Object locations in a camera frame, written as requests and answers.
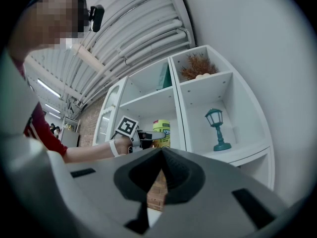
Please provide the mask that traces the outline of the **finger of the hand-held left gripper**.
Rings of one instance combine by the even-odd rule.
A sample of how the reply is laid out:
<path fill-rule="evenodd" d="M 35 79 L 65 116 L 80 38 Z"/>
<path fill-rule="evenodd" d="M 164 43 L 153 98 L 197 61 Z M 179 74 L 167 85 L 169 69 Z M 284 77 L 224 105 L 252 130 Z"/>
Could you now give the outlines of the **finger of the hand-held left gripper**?
<path fill-rule="evenodd" d="M 164 139 L 166 134 L 157 131 L 138 131 L 138 136 L 140 140 L 159 140 Z"/>

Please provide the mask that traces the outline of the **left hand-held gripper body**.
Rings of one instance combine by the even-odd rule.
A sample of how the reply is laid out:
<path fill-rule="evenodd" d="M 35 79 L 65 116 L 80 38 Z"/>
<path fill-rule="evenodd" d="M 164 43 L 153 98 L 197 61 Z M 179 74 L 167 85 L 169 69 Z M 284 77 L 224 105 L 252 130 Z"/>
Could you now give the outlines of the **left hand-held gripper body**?
<path fill-rule="evenodd" d="M 129 139 L 129 153 L 143 150 L 141 141 L 144 139 L 144 133 L 139 129 L 138 121 L 123 116 L 114 131 L 114 138 L 117 137 L 126 137 Z"/>

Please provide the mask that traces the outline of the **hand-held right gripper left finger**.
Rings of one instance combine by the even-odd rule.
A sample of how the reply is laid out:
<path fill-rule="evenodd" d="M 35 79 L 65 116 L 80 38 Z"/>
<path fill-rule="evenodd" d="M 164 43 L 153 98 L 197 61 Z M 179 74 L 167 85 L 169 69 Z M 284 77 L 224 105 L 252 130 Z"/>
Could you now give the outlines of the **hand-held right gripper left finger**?
<path fill-rule="evenodd" d="M 163 238 L 162 217 L 151 226 L 147 192 L 162 151 L 147 149 L 100 161 L 66 164 L 64 200 L 79 238 Z"/>

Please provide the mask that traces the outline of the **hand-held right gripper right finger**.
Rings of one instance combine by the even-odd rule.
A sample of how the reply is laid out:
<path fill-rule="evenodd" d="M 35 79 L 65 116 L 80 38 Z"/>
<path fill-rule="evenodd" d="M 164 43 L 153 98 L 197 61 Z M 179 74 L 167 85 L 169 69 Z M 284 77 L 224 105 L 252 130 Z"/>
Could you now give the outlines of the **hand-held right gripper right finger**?
<path fill-rule="evenodd" d="M 269 238 L 265 226 L 286 210 L 273 191 L 230 164 L 170 148 L 161 160 L 168 193 L 147 238 Z"/>

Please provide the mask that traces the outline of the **yellow-green can with pink lid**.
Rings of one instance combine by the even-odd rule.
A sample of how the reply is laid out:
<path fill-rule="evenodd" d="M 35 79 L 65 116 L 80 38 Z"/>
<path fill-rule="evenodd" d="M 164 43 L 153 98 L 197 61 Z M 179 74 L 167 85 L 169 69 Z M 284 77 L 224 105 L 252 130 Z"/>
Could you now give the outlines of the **yellow-green can with pink lid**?
<path fill-rule="evenodd" d="M 156 139 L 153 141 L 154 147 L 170 147 L 170 122 L 168 120 L 159 119 L 154 121 L 153 131 L 165 133 L 165 138 Z"/>

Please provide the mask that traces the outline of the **white desk with hutch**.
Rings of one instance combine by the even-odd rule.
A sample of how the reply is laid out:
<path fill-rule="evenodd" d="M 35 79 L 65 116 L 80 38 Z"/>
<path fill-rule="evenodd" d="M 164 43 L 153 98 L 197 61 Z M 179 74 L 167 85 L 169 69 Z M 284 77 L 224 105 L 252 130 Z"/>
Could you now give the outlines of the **white desk with hutch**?
<path fill-rule="evenodd" d="M 187 55 L 203 53 L 219 73 L 187 80 L 180 75 Z M 172 86 L 157 91 L 162 65 L 167 62 Z M 270 189 L 274 188 L 275 163 L 269 127 L 258 100 L 238 71 L 215 49 L 205 45 L 182 51 L 119 78 L 121 91 L 111 136 L 123 116 L 150 131 L 156 120 L 170 122 L 171 147 L 240 167 Z M 222 111 L 224 142 L 232 148 L 214 151 L 216 129 L 205 118 L 211 109 Z"/>

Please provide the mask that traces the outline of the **person's left forearm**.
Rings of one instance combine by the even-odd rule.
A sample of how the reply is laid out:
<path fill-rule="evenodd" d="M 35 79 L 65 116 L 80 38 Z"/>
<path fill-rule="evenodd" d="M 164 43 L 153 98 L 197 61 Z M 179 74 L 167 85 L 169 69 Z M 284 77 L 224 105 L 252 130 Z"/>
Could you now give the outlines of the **person's left forearm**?
<path fill-rule="evenodd" d="M 66 163 L 81 163 L 114 157 L 109 143 L 88 147 L 72 147 L 66 150 L 63 159 Z"/>

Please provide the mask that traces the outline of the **person's left hand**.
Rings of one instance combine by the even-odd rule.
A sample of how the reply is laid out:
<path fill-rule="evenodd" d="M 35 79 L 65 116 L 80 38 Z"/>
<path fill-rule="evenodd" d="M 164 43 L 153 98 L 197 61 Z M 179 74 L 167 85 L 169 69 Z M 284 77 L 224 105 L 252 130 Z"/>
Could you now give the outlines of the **person's left hand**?
<path fill-rule="evenodd" d="M 132 141 L 129 137 L 122 136 L 114 141 L 119 156 L 128 155 L 132 148 Z"/>

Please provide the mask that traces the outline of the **glass cabinet door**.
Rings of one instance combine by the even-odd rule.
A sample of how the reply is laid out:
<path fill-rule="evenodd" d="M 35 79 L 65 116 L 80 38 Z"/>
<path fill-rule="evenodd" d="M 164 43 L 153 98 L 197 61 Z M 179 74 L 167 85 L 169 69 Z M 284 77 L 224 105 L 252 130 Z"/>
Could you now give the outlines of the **glass cabinet door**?
<path fill-rule="evenodd" d="M 116 111 L 116 105 L 118 103 L 118 98 L 120 97 L 120 91 L 120 84 L 115 84 L 111 86 L 109 91 L 107 92 L 99 113 L 93 139 L 93 145 L 100 145 L 110 140 L 114 120 L 114 112 Z"/>

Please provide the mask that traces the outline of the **white metal rack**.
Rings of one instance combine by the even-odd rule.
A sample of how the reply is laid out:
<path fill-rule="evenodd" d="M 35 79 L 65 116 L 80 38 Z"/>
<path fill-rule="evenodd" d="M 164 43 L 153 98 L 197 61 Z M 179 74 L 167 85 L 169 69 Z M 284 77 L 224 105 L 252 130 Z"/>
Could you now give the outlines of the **white metal rack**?
<path fill-rule="evenodd" d="M 75 120 L 64 116 L 59 140 L 64 146 L 77 147 L 79 140 L 78 128 L 80 120 Z"/>

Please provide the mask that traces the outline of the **teal book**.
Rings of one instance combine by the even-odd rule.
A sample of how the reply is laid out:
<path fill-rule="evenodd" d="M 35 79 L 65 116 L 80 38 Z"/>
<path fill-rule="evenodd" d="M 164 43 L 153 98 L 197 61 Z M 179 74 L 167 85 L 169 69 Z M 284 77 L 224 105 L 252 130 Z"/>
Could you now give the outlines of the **teal book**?
<path fill-rule="evenodd" d="M 172 86 L 169 64 L 165 62 L 158 78 L 157 91 Z"/>

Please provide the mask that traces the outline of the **blue lantern lamp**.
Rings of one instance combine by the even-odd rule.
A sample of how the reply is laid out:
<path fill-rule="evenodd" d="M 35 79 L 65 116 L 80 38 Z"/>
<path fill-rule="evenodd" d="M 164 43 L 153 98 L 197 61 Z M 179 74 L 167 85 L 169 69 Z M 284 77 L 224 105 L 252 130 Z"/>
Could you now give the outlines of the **blue lantern lamp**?
<path fill-rule="evenodd" d="M 223 151 L 232 148 L 230 143 L 224 142 L 224 138 L 220 127 L 223 125 L 222 111 L 219 109 L 211 108 L 205 115 L 211 127 L 216 129 L 218 143 L 213 147 L 214 151 Z"/>

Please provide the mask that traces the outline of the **long ceiling light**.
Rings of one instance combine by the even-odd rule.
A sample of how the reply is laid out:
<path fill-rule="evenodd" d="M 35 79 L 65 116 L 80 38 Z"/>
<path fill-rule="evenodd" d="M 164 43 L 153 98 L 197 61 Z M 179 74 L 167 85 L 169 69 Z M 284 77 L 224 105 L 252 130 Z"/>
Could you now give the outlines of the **long ceiling light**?
<path fill-rule="evenodd" d="M 50 88 L 48 85 L 46 85 L 43 81 L 41 81 L 40 79 L 37 79 L 37 82 L 44 87 L 46 90 L 48 90 L 50 93 L 52 93 L 53 95 L 55 95 L 56 97 L 58 97 L 59 99 L 61 98 L 61 95 L 56 92 L 55 90 L 53 90 L 52 88 Z"/>
<path fill-rule="evenodd" d="M 48 104 L 46 104 L 46 103 L 45 103 L 45 106 L 46 106 L 47 108 L 49 108 L 49 109 L 53 110 L 54 112 L 56 112 L 56 113 L 60 114 L 60 111 L 59 111 L 59 110 L 57 110 L 57 109 L 55 109 L 55 108 L 53 108 L 52 106 L 50 106 L 50 105 L 48 105 Z"/>

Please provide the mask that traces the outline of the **person's red shirt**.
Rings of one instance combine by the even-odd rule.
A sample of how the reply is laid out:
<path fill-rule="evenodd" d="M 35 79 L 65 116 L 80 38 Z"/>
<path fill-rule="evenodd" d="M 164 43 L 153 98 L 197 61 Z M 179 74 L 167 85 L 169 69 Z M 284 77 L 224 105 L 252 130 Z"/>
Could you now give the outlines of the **person's red shirt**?
<path fill-rule="evenodd" d="M 39 102 L 28 120 L 24 135 L 42 142 L 48 150 L 58 152 L 61 156 L 66 154 L 67 147 L 54 137 L 49 124 L 45 120 L 45 114 Z"/>

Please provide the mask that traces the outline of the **white ceiling pipes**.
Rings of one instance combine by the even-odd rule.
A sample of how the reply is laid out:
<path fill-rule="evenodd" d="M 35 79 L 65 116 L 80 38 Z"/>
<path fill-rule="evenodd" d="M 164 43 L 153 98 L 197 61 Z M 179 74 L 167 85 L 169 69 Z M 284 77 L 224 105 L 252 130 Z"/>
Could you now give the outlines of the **white ceiling pipes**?
<path fill-rule="evenodd" d="M 195 45 L 183 0 L 87 0 L 104 7 L 98 32 L 74 45 L 91 73 L 80 78 L 77 102 L 85 105 L 135 68 Z"/>

